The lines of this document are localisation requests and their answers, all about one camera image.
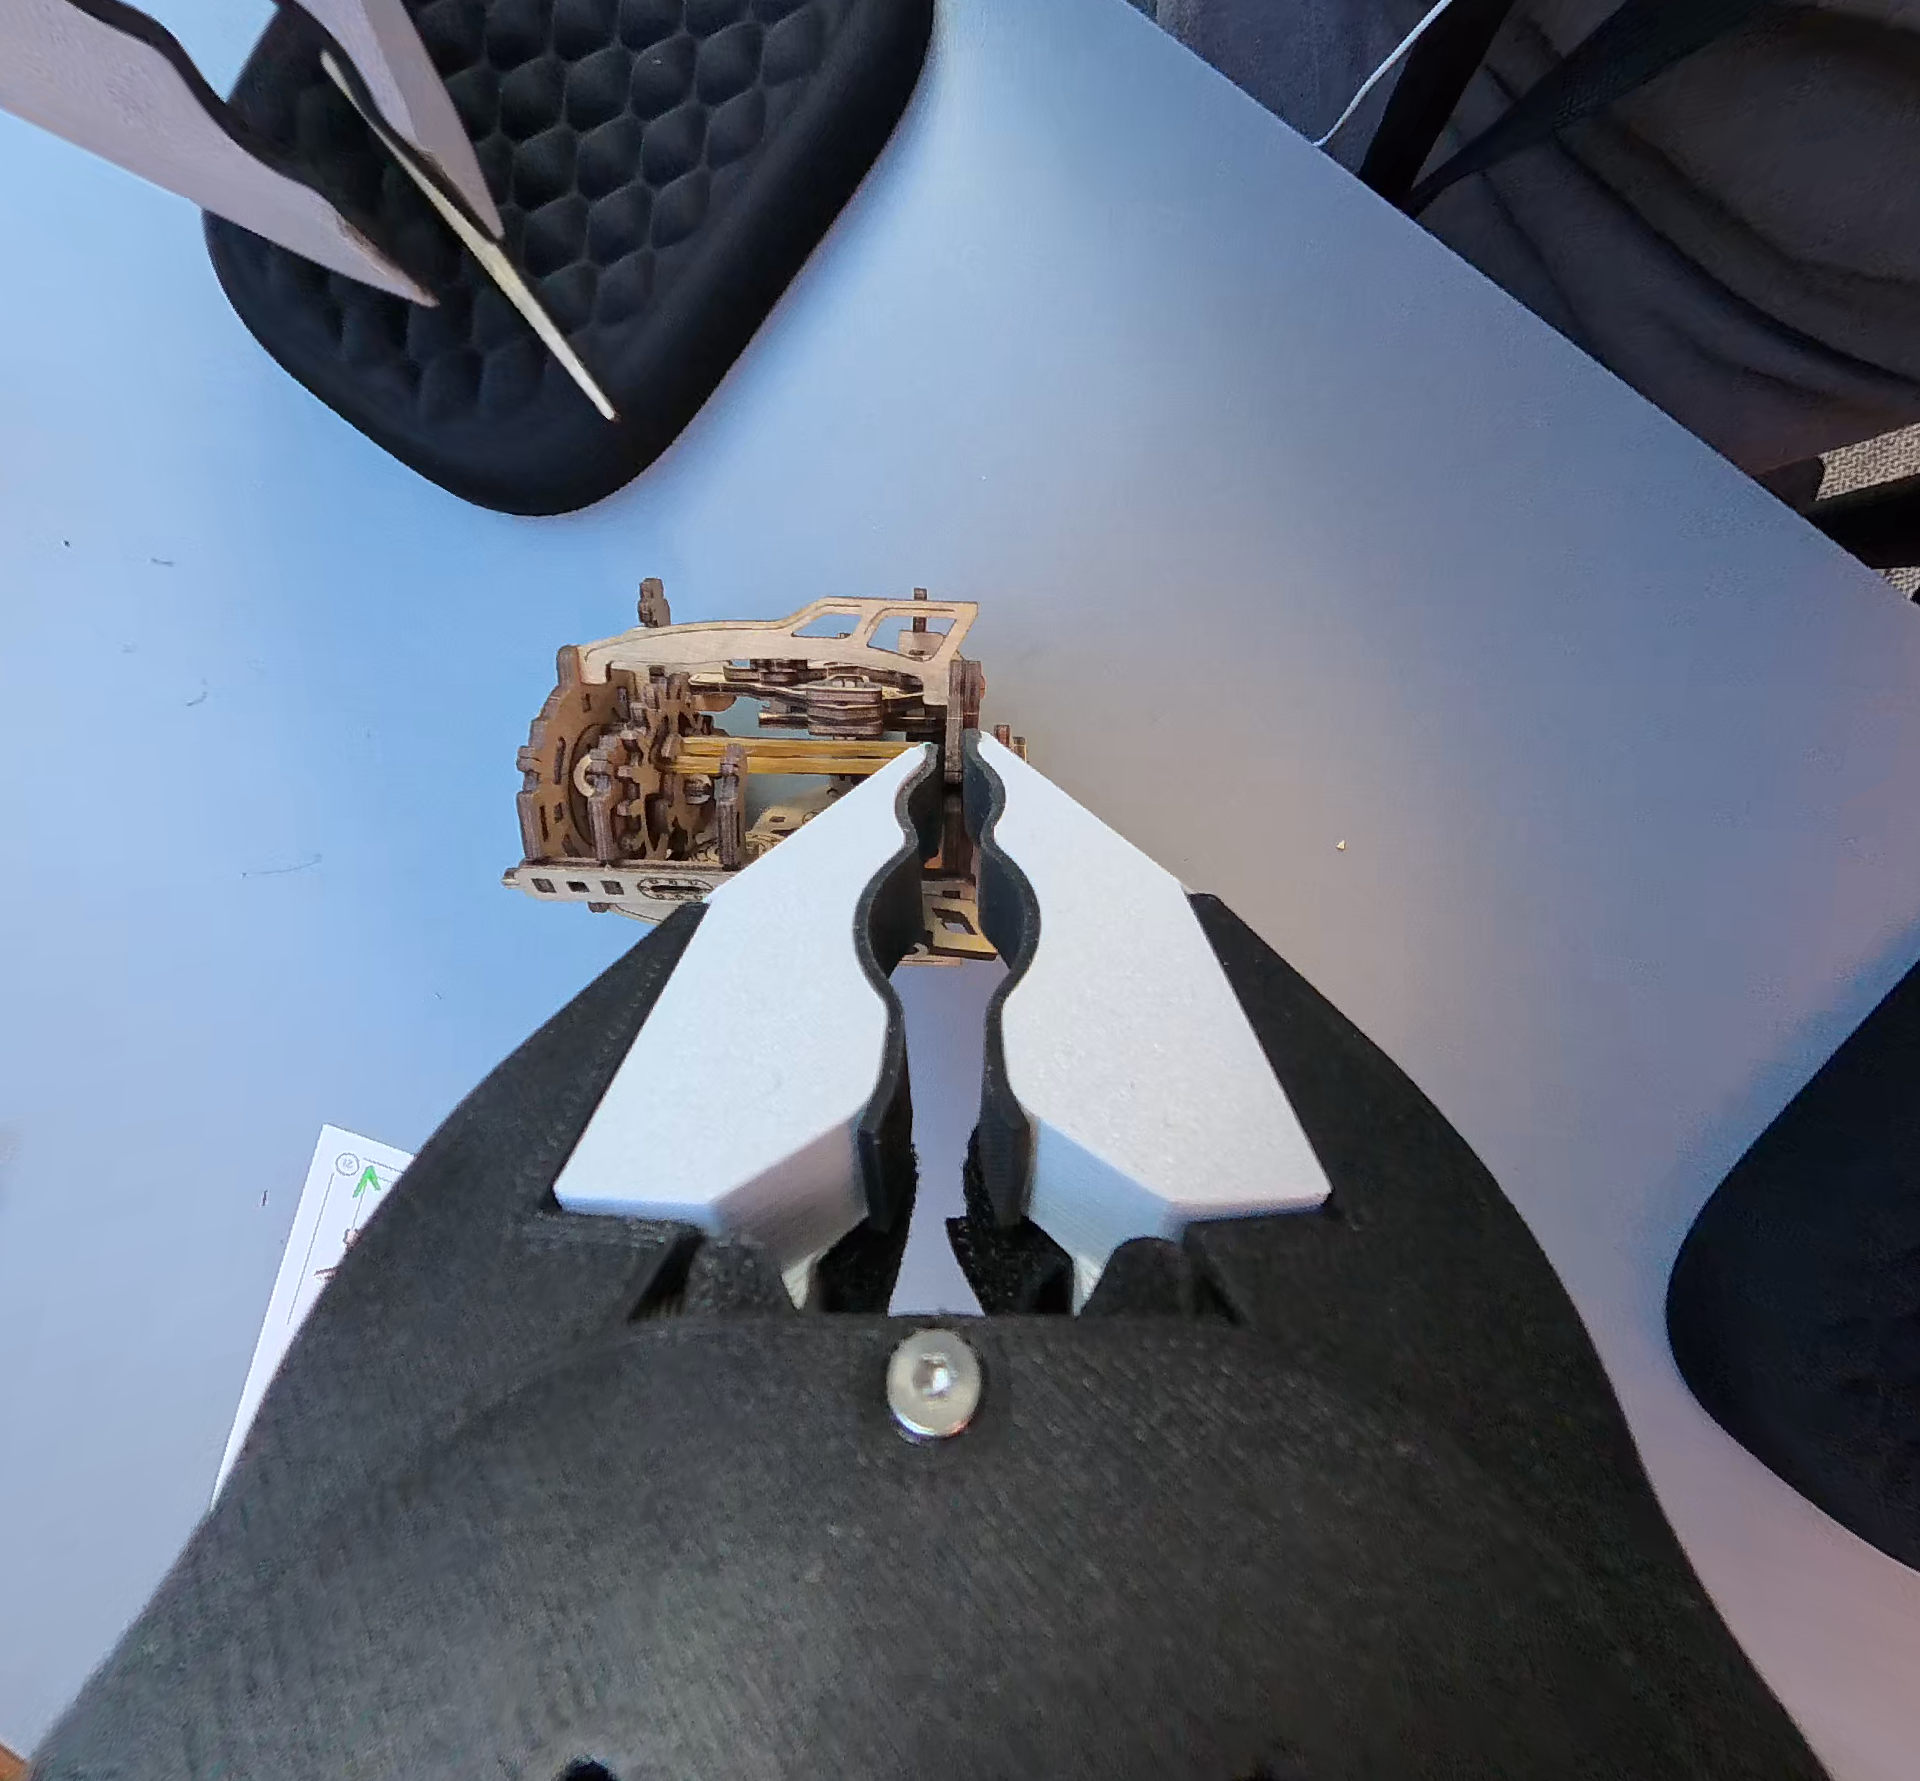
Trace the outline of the black smooth pad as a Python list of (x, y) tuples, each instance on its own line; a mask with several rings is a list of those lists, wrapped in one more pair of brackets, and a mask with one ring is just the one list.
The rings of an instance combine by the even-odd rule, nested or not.
[(1839, 1527), (1918, 1566), (1918, 973), (1730, 1167), (1667, 1284), (1693, 1399)]

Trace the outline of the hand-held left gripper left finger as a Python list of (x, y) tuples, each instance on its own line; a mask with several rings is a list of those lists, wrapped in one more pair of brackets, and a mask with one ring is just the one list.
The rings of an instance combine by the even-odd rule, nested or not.
[(913, 744), (681, 906), (690, 935), (560, 1170), (560, 1208), (756, 1244), (801, 1309), (858, 1228), (898, 1235), (919, 1174), (890, 974), (920, 940), (940, 816), (940, 763)]

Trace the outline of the black honeycomb foam pad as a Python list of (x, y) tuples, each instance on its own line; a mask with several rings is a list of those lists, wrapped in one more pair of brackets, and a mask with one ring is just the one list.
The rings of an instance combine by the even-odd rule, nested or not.
[(719, 384), (894, 129), (932, 0), (402, 0), (502, 249), (604, 420), (279, 18), (231, 92), (437, 296), (413, 306), (204, 215), (238, 318), (380, 450), (467, 503), (562, 514)]

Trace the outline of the thin wooden part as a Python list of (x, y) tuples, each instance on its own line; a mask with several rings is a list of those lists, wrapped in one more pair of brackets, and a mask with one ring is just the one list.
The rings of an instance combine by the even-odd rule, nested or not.
[(548, 309), (538, 302), (532, 289), (525, 283), (521, 272), (514, 269), (511, 258), (499, 240), (489, 238), (478, 222), (461, 207), (441, 183), (437, 183), (427, 166), (425, 158), (408, 149), (393, 129), (390, 129), (382, 117), (371, 109), (371, 102), (363, 101), (352, 88), (348, 71), (339, 64), (329, 52), (320, 52), (320, 65), (325, 71), (327, 80), (339, 88), (339, 92), (348, 99), (359, 117), (371, 128), (372, 138), (387, 149), (387, 153), (400, 164), (400, 169), (410, 176), (413, 186), (425, 195), (433, 205), (434, 214), (447, 223), (447, 227), (457, 235), (457, 240), (467, 249), (467, 253), (478, 260), (482, 270), (487, 274), (499, 293), (514, 306), (521, 319), (535, 332), (539, 342), (548, 352), (560, 364), (566, 375), (574, 386), (586, 396), (593, 408), (601, 414), (603, 420), (618, 422), (618, 410), (613, 408), (606, 393), (588, 374), (586, 365), (580, 362), (566, 334), (548, 313)]

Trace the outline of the white instruction sheet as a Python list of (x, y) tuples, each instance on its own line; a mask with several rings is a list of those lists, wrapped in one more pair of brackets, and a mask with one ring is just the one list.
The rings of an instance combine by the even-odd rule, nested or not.
[(212, 1495), (228, 1482), (275, 1371), (317, 1302), (341, 1259), (371, 1221), (411, 1154), (324, 1125), (292, 1208), (275, 1287), (252, 1348), (252, 1363), (215, 1474)]

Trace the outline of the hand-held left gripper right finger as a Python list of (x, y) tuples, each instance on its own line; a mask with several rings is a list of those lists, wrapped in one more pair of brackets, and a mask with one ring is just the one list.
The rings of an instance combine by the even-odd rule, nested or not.
[(963, 742), (989, 1001), (973, 1159), (990, 1218), (1046, 1235), (1082, 1310), (1115, 1250), (1318, 1211), (1309, 1135), (1185, 886), (1008, 744)]

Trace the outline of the person's grey clothing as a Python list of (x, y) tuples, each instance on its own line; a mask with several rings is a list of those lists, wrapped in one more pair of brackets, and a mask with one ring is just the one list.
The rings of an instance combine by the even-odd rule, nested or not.
[[(1437, 0), (1128, 0), (1302, 136)], [(1915, 422), (1915, 0), (1770, 0), (1421, 222), (1747, 474)]]

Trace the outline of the wooden model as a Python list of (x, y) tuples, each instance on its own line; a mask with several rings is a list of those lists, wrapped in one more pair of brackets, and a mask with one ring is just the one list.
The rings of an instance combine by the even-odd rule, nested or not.
[(925, 751), (932, 831), (909, 958), (992, 958), (961, 795), (961, 738), (985, 698), (965, 652), (977, 613), (919, 589), (673, 624), (648, 577), (635, 627), (557, 651), (557, 684), (516, 754), (521, 847), (500, 885), (654, 925)]

